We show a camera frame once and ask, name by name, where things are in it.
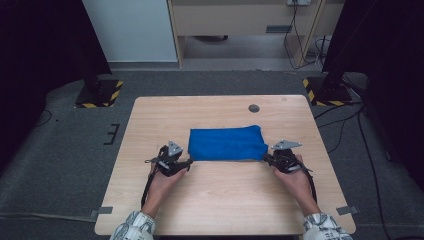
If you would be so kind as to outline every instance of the patterned sleeve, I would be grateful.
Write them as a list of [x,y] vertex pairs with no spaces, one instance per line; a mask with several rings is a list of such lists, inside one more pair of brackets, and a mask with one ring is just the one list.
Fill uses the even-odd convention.
[[134,211],[119,225],[110,240],[153,240],[156,222],[142,212]]
[[325,213],[316,213],[305,217],[303,227],[305,240],[353,240],[334,218]]

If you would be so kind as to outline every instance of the small black circle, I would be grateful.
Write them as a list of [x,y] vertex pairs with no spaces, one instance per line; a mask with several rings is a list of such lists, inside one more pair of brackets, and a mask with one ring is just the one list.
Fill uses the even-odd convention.
[[252,104],[249,106],[249,111],[253,112],[253,113],[257,113],[259,112],[260,108],[258,105],[256,104]]

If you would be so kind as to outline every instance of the yellow and black hazard tape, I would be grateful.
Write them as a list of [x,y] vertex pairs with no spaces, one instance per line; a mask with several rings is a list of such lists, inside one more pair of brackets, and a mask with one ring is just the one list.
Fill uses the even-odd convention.
[[308,93],[309,101],[311,101],[312,106],[341,106],[351,104],[351,101],[318,101],[315,99],[314,91],[312,90],[308,79],[303,79],[303,86]]
[[117,81],[113,94],[111,95],[110,100],[108,102],[103,102],[103,103],[86,102],[86,103],[76,104],[75,107],[77,108],[111,107],[115,103],[116,98],[118,97],[119,92],[121,91],[121,87],[123,83],[124,83],[123,81]]

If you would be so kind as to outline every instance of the power outlet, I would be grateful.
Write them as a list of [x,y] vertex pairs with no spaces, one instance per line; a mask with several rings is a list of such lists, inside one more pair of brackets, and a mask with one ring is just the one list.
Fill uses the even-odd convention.
[[311,5],[311,0],[287,0],[287,5],[289,6],[308,6]]

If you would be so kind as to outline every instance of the metal bracket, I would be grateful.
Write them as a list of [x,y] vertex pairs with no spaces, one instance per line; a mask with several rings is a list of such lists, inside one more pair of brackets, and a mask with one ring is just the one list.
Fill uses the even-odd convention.
[[173,142],[172,140],[169,140],[168,142],[168,156],[174,156],[180,152],[182,152],[184,149],[180,147],[178,144]]
[[300,146],[302,146],[302,144],[299,142],[291,142],[291,141],[286,141],[284,139],[281,139],[277,144],[273,145],[271,149],[284,150],[284,149],[300,147]]

